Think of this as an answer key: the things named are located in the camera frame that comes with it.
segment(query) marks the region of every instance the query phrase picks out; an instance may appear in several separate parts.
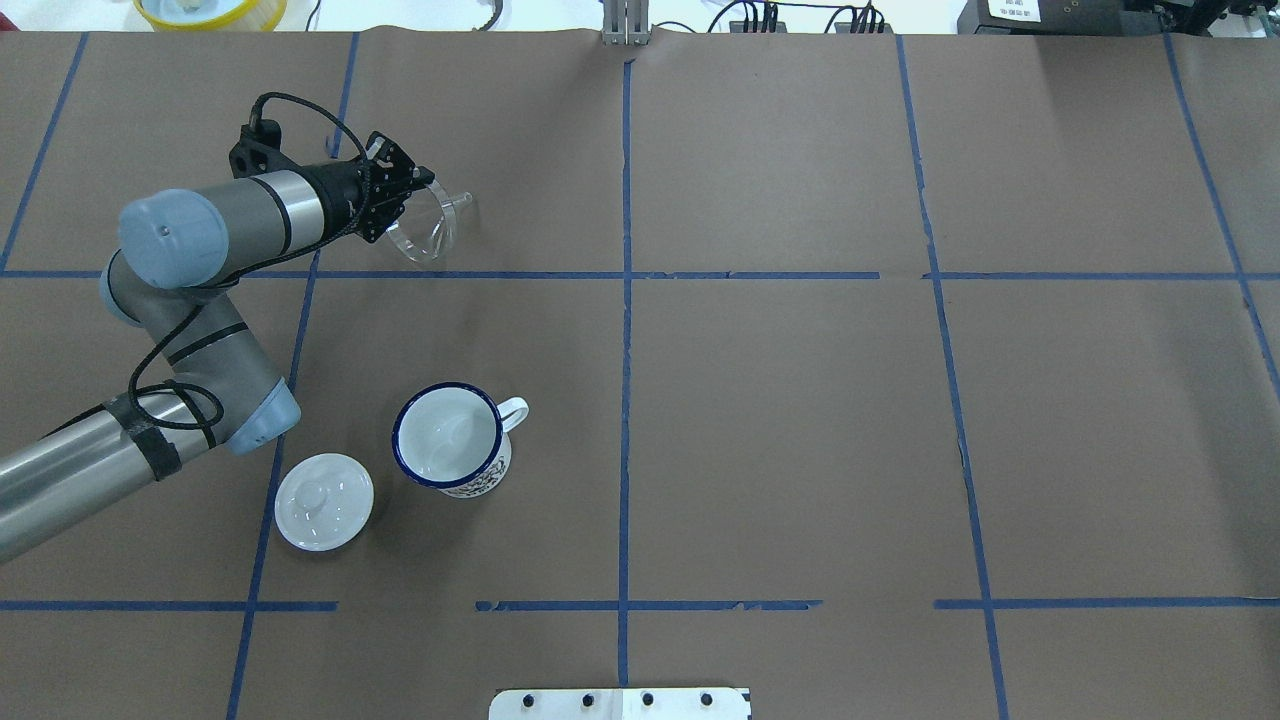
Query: white lid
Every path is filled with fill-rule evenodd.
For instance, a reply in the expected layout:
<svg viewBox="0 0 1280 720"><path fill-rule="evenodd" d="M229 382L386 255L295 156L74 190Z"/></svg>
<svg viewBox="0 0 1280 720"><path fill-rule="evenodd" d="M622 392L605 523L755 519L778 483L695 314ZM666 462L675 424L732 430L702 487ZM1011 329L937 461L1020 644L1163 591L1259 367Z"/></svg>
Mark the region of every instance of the white lid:
<svg viewBox="0 0 1280 720"><path fill-rule="evenodd" d="M302 550L333 550L360 533L374 507L364 465L325 452L298 462L275 493L275 527Z"/></svg>

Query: metallic silver tube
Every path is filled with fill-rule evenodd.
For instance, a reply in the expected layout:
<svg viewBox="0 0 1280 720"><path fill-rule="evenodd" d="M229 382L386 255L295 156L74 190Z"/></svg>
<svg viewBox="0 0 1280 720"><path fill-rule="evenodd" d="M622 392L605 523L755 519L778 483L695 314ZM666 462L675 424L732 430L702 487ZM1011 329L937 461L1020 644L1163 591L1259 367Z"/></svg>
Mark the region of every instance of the metallic silver tube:
<svg viewBox="0 0 1280 720"><path fill-rule="evenodd" d="M142 397L152 415L195 420L169 393ZM209 448L195 430L163 430L186 462ZM0 562L155 480L151 465L120 423L106 411L0 460Z"/></svg>

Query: transparent glass mug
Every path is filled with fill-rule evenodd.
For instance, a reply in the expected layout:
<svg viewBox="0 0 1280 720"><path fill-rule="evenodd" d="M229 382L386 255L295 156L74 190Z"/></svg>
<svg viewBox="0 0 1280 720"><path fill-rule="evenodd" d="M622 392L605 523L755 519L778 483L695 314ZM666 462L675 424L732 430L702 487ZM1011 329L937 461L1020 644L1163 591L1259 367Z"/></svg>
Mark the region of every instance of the transparent glass mug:
<svg viewBox="0 0 1280 720"><path fill-rule="evenodd" d="M475 223L475 197L449 195L440 182L426 186L404 201L404 211L387 228L392 243L415 263L439 260Z"/></svg>

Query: white metal plate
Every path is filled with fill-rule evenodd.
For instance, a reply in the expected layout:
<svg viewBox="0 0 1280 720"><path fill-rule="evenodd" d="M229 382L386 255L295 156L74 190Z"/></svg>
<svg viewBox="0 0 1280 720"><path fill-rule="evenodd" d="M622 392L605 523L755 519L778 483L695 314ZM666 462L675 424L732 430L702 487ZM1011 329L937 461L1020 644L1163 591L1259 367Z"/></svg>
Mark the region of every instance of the white metal plate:
<svg viewBox="0 0 1280 720"><path fill-rule="evenodd" d="M627 688L503 691L489 720L750 720L751 691Z"/></svg>

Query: white mug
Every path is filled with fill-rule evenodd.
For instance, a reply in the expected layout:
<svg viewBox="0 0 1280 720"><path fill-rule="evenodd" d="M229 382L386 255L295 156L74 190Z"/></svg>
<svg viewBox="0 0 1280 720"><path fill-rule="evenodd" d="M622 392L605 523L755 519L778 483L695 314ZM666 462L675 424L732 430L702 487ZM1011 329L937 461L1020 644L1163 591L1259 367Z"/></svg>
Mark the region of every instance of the white mug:
<svg viewBox="0 0 1280 720"><path fill-rule="evenodd" d="M396 462L413 482L451 497L481 496L511 468L507 433L526 415L524 398L498 405L467 383L434 384L415 395L396 416Z"/></svg>

